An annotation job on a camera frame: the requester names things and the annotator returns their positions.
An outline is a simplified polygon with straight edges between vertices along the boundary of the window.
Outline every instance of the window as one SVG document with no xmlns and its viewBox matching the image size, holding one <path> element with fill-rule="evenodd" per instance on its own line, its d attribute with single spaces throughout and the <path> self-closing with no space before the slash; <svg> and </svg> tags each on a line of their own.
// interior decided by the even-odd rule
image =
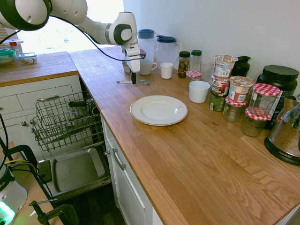
<svg viewBox="0 0 300 225">
<path fill-rule="evenodd" d="M 103 23 L 112 23 L 123 11 L 123 0 L 87 0 L 87 16 Z M 93 49 L 95 46 L 75 27 L 50 17 L 45 27 L 35 31 L 21 31 L 19 39 L 24 41 L 24 53 L 76 52 Z"/>
</svg>

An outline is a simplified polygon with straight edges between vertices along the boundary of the wire rack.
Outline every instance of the wire rack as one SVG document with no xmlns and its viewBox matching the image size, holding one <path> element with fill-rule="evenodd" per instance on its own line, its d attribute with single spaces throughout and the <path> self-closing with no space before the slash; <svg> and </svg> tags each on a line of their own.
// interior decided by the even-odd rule
<svg viewBox="0 0 300 225">
<path fill-rule="evenodd" d="M 104 139 L 100 113 L 92 110 L 96 106 L 87 96 L 80 92 L 36 103 L 31 131 L 43 151 L 78 142 L 90 145 Z"/>
</svg>

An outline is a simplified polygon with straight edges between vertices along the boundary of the white cup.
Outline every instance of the white cup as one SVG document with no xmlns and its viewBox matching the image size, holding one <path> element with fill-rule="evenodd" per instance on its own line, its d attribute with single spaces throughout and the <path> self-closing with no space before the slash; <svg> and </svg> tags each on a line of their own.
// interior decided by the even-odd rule
<svg viewBox="0 0 300 225">
<path fill-rule="evenodd" d="M 151 60 L 140 60 L 140 67 L 140 75 L 149 75 L 158 65 Z"/>
<path fill-rule="evenodd" d="M 206 101 L 210 84 L 204 81 L 192 81 L 189 83 L 189 99 L 195 103 Z"/>
<path fill-rule="evenodd" d="M 172 77 L 173 66 L 174 64 L 170 62 L 161 63 L 161 77 L 164 79 L 170 79 Z"/>
</svg>

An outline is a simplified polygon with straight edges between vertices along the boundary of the cabinet handle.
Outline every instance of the cabinet handle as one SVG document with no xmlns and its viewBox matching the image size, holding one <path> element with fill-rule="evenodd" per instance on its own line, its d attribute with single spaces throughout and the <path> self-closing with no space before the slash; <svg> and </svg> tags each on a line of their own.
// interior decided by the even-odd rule
<svg viewBox="0 0 300 225">
<path fill-rule="evenodd" d="M 120 167 L 122 170 L 125 170 L 126 164 L 122 164 L 122 163 L 118 160 L 117 155 L 116 155 L 116 152 L 118 152 L 117 149 L 112 149 L 112 154 L 113 154 L 113 157 L 114 157 L 114 159 L 116 160 L 117 164 L 119 165 L 119 167 Z"/>
<path fill-rule="evenodd" d="M 38 98 L 37 101 L 38 101 L 38 102 L 44 102 L 44 101 L 50 101 L 50 100 L 56 99 L 56 98 L 59 98 L 59 96 L 58 96 L 58 95 L 54 95 L 53 97 Z"/>
<path fill-rule="evenodd" d="M 103 152 L 103 155 L 105 155 L 105 156 L 107 156 L 107 155 L 109 155 L 109 154 L 110 154 L 109 151 Z"/>
</svg>

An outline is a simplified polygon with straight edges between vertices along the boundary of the electric kettle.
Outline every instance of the electric kettle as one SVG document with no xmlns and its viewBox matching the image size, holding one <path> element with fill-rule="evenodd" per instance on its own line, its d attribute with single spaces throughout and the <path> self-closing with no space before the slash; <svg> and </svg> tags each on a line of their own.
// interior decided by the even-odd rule
<svg viewBox="0 0 300 225">
<path fill-rule="evenodd" d="M 273 129 L 264 140 L 267 150 L 277 158 L 300 165 L 300 95 L 285 96 L 284 107 Z"/>
</svg>

